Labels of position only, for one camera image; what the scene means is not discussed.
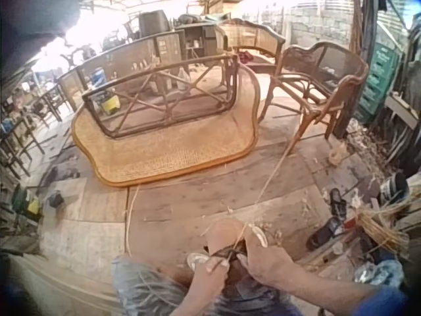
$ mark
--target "yellow container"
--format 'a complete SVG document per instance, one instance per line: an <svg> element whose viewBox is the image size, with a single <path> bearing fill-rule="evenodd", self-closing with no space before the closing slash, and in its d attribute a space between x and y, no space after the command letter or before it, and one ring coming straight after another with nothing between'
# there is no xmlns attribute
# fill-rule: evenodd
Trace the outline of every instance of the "yellow container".
<svg viewBox="0 0 421 316"><path fill-rule="evenodd" d="M106 100L106 102L102 102L101 106L108 115L111 115L113 112L116 112L116 110L120 108L120 99L117 95L115 95L112 98Z"/></svg>

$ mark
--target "jeans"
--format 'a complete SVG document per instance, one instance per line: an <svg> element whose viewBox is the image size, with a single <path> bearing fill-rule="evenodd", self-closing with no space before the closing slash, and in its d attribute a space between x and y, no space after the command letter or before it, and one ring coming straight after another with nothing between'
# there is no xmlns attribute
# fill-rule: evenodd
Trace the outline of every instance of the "jeans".
<svg viewBox="0 0 421 316"><path fill-rule="evenodd" d="M187 294L187 288L181 284L124 255L112 262L112 278L123 308L130 316L169 315ZM245 276L235 287L234 297L221 294L204 315L301 315L287 295L258 283L251 276Z"/></svg>

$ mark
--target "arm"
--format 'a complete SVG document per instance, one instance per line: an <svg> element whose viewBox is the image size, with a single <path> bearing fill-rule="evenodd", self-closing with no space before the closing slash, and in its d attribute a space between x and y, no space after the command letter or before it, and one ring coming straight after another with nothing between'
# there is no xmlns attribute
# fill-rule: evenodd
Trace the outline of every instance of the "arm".
<svg viewBox="0 0 421 316"><path fill-rule="evenodd" d="M221 293L230 268L226 259L211 257L196 264L189 292L171 316L196 316Z"/></svg>
<svg viewBox="0 0 421 316"><path fill-rule="evenodd" d="M334 315L350 315L366 298L378 289L369 284L360 284L321 278L296 266L290 271L291 280L286 285L285 275L278 274L278 286L291 295L297 296L313 305L322 307Z"/></svg>
<svg viewBox="0 0 421 316"><path fill-rule="evenodd" d="M239 257L253 278L335 315L350 315L362 300L378 289L368 284L320 278L294 263L283 248L263 248L259 240L245 234L248 258Z"/></svg>

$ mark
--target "green plastic crate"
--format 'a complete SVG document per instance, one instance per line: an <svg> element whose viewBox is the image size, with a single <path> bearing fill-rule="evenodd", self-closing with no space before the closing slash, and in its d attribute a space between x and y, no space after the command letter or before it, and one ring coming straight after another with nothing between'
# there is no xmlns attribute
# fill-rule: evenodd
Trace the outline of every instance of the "green plastic crate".
<svg viewBox="0 0 421 316"><path fill-rule="evenodd" d="M399 55L394 50L376 43L370 72L359 101L359 107L365 111L364 115L359 114L362 120L367 120L369 115L376 114L389 90L398 61Z"/></svg>
<svg viewBox="0 0 421 316"><path fill-rule="evenodd" d="M373 121L374 115L371 115L368 111L359 105L354 112L354 118L360 123L367 124Z"/></svg>

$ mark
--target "rattan armchair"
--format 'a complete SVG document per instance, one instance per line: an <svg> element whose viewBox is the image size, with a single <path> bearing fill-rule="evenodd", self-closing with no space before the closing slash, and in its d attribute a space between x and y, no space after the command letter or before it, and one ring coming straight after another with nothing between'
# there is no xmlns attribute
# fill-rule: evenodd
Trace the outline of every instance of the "rattan armchair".
<svg viewBox="0 0 421 316"><path fill-rule="evenodd" d="M256 73L274 73L285 38L269 26L233 18L222 21L215 30L216 46L219 52L234 51L238 53L240 49L258 51L261 54L252 54L253 61L247 63L247 66Z"/></svg>
<svg viewBox="0 0 421 316"><path fill-rule="evenodd" d="M310 49L292 45L277 62L259 122L263 120L269 105L275 105L301 116L291 149L313 121L327 125L324 137L328 139L338 114L349 97L357 93L367 73L365 61L334 43L320 42ZM283 89L298 102L300 109L273 103L275 88ZM328 122L324 121L326 115L330 116Z"/></svg>

